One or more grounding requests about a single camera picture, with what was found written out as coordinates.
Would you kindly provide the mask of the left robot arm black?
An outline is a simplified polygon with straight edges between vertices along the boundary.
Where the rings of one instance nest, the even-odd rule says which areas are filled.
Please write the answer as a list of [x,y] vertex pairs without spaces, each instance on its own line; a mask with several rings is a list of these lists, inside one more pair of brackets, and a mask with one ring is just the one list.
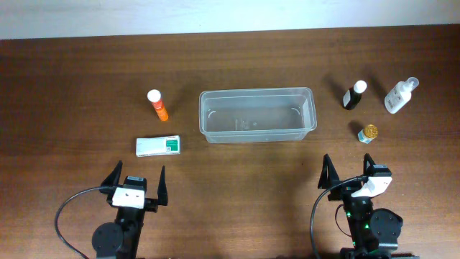
[[101,193],[107,195],[107,203],[117,209],[116,219],[100,225],[92,237],[97,258],[135,259],[139,239],[147,212],[156,213],[159,206],[168,205],[165,168],[162,168],[157,186],[157,198],[147,198],[147,180],[127,176],[123,183],[122,162],[101,183]]

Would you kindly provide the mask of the white spray bottle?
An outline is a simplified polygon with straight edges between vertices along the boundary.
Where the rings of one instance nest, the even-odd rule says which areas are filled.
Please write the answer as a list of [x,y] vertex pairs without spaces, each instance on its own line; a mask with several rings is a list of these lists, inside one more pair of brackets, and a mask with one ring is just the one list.
[[406,105],[412,96],[412,91],[419,85],[416,77],[409,77],[406,81],[398,82],[384,99],[385,108],[391,114],[398,112]]

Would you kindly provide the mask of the dark bottle white cap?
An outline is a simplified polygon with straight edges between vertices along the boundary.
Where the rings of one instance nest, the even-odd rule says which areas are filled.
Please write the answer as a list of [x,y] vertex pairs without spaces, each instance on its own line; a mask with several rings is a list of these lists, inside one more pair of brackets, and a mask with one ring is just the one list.
[[362,94],[367,89],[367,83],[363,80],[357,81],[343,97],[343,106],[346,110],[352,110],[360,102]]

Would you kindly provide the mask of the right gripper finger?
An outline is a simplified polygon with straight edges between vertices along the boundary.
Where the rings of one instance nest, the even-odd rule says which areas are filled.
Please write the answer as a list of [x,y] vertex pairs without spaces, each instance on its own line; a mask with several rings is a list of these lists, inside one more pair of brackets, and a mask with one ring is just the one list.
[[323,157],[321,175],[318,182],[318,189],[328,189],[337,185],[340,178],[328,154]]
[[369,153],[366,153],[364,155],[363,174],[365,176],[373,176],[375,174],[374,165],[375,162],[373,161],[371,155]]

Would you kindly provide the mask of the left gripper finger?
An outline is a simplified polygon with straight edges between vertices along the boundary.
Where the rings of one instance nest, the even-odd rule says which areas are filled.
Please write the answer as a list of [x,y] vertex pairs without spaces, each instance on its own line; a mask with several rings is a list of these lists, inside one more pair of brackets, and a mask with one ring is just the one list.
[[102,181],[101,186],[108,186],[108,187],[117,186],[119,184],[122,166],[123,166],[123,163],[120,160],[116,164],[112,172]]
[[157,204],[159,206],[168,205],[168,193],[165,179],[165,166],[162,167],[160,179],[157,187]]

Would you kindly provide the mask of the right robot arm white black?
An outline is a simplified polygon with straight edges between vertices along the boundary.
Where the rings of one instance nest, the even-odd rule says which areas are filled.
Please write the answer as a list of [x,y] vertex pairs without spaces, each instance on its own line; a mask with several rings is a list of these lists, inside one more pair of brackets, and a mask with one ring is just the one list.
[[325,154],[318,188],[320,197],[340,201],[346,214],[352,248],[342,248],[341,258],[390,258],[398,248],[397,239],[403,218],[389,209],[374,209],[372,198],[383,194],[392,181],[386,165],[376,164],[370,154],[364,155],[363,174],[341,180]]

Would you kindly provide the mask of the small jar gold lid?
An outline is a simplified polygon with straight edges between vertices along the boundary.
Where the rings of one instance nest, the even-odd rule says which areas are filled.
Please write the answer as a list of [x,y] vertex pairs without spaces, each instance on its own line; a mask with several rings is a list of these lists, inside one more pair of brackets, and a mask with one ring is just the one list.
[[358,139],[360,142],[369,144],[378,136],[378,129],[373,124],[368,124],[358,133]]

